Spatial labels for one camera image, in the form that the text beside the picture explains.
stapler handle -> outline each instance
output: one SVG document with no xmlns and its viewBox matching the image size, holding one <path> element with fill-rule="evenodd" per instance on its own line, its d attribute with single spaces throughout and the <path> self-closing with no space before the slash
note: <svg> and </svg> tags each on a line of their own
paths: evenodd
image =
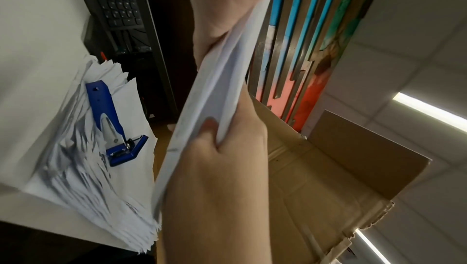
<svg viewBox="0 0 467 264">
<path fill-rule="evenodd" d="M 126 141 L 123 127 L 118 121 L 117 111 L 115 110 L 112 95 L 107 85 L 103 81 L 88 83 L 86 84 L 86 90 L 97 128 L 102 132 L 101 116 L 105 114 L 117 133 L 122 135 L 124 141 Z"/>
</svg>

fluorescent light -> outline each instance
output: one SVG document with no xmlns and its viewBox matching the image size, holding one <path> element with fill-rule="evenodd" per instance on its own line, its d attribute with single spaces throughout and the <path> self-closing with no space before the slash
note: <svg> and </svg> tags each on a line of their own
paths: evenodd
<svg viewBox="0 0 467 264">
<path fill-rule="evenodd" d="M 384 264 L 391 264 L 391 262 L 389 262 L 388 259 L 386 259 L 383 254 L 378 251 L 378 249 L 368 240 L 368 238 L 366 238 L 365 235 L 363 235 L 363 233 L 361 233 L 359 229 L 357 229 L 355 232 L 361 237 L 361 239 L 363 239 L 363 241 L 370 247 L 370 249 L 375 252 L 375 254 L 381 259 L 381 261 L 383 261 Z"/>
<path fill-rule="evenodd" d="M 467 133 L 467 120 L 460 116 L 429 105 L 406 94 L 398 93 L 393 99 Z"/>
</svg>

paper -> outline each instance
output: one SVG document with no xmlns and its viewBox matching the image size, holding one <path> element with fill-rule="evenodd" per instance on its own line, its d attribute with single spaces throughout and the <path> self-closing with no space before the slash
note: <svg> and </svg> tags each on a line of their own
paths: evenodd
<svg viewBox="0 0 467 264">
<path fill-rule="evenodd" d="M 74 209 L 129 249 L 145 252 L 160 228 L 151 209 L 156 138 L 144 116 L 136 79 L 127 82 L 126 77 L 118 63 L 85 59 L 60 109 L 61 126 L 23 191 Z M 149 136 L 136 159 L 113 168 L 85 87 L 98 80 L 108 86 L 126 136 Z"/>
<path fill-rule="evenodd" d="M 152 206 L 159 224 L 165 189 L 187 143 L 208 117 L 219 123 L 218 143 L 228 131 L 269 1 L 261 0 L 248 11 L 201 64 L 156 179 Z"/>
</svg>

stapler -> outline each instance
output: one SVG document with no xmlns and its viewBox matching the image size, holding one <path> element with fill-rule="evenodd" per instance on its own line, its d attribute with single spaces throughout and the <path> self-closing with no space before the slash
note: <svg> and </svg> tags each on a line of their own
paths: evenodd
<svg viewBox="0 0 467 264">
<path fill-rule="evenodd" d="M 103 81 L 86 84 L 92 115 L 97 128 L 104 135 L 106 154 L 111 167 L 135 159 L 146 144 L 148 136 L 126 139 L 122 125 L 118 121 L 112 95 Z"/>
</svg>

brown cardboard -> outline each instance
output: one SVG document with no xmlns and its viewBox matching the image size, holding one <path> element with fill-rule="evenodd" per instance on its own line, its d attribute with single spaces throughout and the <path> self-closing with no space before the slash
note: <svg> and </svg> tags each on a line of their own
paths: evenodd
<svg viewBox="0 0 467 264">
<path fill-rule="evenodd" d="M 275 264 L 330 263 L 355 229 L 376 223 L 430 161 L 328 111 L 306 140 L 254 105 L 268 127 Z"/>
</svg>

